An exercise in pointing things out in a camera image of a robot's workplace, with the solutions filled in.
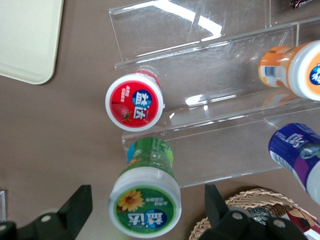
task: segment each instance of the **barcode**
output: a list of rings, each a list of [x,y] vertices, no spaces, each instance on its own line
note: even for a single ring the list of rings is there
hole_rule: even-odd
[[[276,77],[276,67],[275,66],[265,66],[264,67],[264,74],[266,77]]]
[[[282,157],[280,157],[278,154],[276,154],[273,151],[270,151],[270,156],[271,158],[278,164],[282,165],[286,169],[288,169],[291,173],[294,173],[293,168],[290,166],[289,163],[287,163],[286,160],[284,160]]]

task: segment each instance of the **candy wrapper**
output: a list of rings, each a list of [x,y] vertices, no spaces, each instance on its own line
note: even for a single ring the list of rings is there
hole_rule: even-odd
[[[319,223],[305,212],[298,209],[292,209],[287,211],[282,218],[295,223],[307,239],[320,240]]]
[[[297,9],[299,7],[302,7],[303,5],[306,5],[307,3],[311,2],[312,0],[292,0],[290,3],[290,6],[294,9]]]

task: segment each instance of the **screw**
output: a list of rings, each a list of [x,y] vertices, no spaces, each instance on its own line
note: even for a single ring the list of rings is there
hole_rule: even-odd
[[[45,222],[48,222],[49,220],[51,219],[51,216],[50,215],[45,215],[41,218],[41,222],[42,223],[45,223]]]
[[[273,224],[276,225],[278,228],[285,228],[286,227],[286,224],[279,219],[274,220]]]
[[[7,225],[0,225],[0,232],[5,230],[7,228]]]
[[[234,212],[234,213],[232,214],[232,217],[233,217],[234,219],[237,219],[237,220],[243,219],[242,215],[241,215],[239,212]]]

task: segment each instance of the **strawberry image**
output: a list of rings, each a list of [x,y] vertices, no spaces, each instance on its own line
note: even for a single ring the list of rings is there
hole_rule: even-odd
[[[119,122],[125,122],[125,121],[132,121],[129,117],[132,113],[129,111],[128,107],[124,104],[112,102],[111,103],[111,110],[113,113],[113,116],[119,121]]]

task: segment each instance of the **green label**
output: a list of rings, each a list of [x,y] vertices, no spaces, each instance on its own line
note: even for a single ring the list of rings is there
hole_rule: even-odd
[[[163,231],[171,225],[176,215],[176,205],[164,191],[141,186],[122,194],[116,201],[114,213],[124,228],[147,235]]]
[[[175,177],[172,170],[173,152],[161,139],[146,137],[136,141],[128,151],[127,161],[128,166],[121,174],[138,167],[154,167]]]

